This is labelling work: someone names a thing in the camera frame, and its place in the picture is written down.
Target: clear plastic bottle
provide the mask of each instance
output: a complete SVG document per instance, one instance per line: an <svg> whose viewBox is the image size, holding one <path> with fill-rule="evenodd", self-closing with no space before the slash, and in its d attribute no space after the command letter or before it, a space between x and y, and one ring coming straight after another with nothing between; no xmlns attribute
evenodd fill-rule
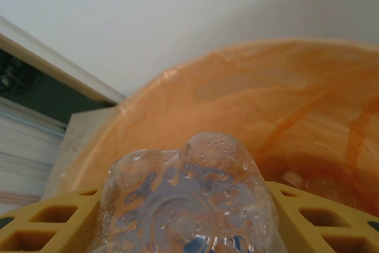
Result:
<svg viewBox="0 0 379 253"><path fill-rule="evenodd" d="M181 150L139 150L110 169L88 252L287 252L242 143L201 133Z"/></svg>

